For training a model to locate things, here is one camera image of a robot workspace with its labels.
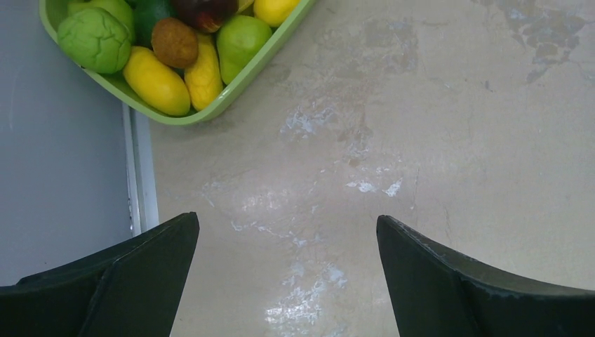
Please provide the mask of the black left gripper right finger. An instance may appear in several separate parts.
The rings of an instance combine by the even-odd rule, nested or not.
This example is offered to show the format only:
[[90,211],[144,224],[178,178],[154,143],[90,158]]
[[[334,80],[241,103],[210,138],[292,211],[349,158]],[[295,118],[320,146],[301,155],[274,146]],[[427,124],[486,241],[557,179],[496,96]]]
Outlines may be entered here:
[[593,336],[594,292],[498,269],[380,216],[377,243],[401,336]]

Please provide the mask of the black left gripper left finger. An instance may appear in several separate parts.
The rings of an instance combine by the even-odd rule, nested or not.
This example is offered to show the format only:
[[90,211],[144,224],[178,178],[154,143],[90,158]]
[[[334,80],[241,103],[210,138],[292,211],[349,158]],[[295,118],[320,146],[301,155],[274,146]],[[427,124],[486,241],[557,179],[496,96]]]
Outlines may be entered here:
[[2,336],[168,336],[199,237],[194,212],[1,288]]

